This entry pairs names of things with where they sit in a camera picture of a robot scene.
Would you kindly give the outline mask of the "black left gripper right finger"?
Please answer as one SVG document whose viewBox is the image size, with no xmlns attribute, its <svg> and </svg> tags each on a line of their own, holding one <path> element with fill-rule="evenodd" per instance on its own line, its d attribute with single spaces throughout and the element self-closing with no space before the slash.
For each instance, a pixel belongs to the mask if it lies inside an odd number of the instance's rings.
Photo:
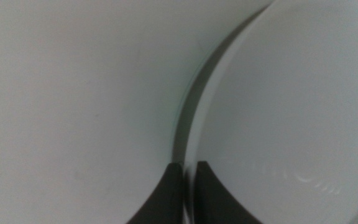
<svg viewBox="0 0 358 224">
<path fill-rule="evenodd" d="M 206 161 L 197 163 L 193 216 L 196 224 L 261 224 L 229 193 Z"/>
</svg>

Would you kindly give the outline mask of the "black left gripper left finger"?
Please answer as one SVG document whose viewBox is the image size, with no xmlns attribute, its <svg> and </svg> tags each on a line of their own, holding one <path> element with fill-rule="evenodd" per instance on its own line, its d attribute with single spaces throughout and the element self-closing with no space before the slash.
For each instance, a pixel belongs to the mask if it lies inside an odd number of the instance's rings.
<svg viewBox="0 0 358 224">
<path fill-rule="evenodd" d="M 160 182 L 128 224 L 181 224 L 184 177 L 179 163 L 169 163 Z"/>
</svg>

